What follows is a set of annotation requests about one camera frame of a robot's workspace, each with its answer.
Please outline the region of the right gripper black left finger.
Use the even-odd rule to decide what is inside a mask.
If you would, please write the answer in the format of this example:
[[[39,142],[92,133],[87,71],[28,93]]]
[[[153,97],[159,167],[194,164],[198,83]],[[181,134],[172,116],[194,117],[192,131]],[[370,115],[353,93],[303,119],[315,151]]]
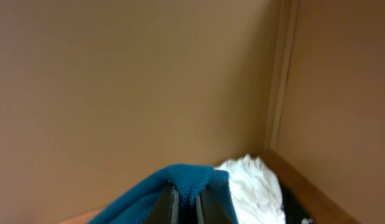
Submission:
[[[179,192],[176,186],[168,182],[164,185],[152,211],[143,224],[178,224]]]

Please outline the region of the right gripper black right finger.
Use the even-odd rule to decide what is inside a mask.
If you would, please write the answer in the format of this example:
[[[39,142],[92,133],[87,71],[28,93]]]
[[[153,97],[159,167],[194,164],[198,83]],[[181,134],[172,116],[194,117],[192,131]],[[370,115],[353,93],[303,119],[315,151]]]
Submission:
[[[233,206],[225,186],[206,187],[196,198],[198,224],[233,224]]]

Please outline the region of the dark blue t-shirt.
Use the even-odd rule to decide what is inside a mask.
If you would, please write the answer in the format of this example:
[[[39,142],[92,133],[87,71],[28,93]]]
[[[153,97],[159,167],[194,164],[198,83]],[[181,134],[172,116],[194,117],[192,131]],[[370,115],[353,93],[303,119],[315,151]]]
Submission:
[[[196,198],[206,187],[225,185],[230,192],[227,171],[212,166],[174,164],[146,177],[108,205],[90,224],[143,224],[168,182],[179,192],[179,223],[197,223]],[[237,223],[234,206],[233,218]]]

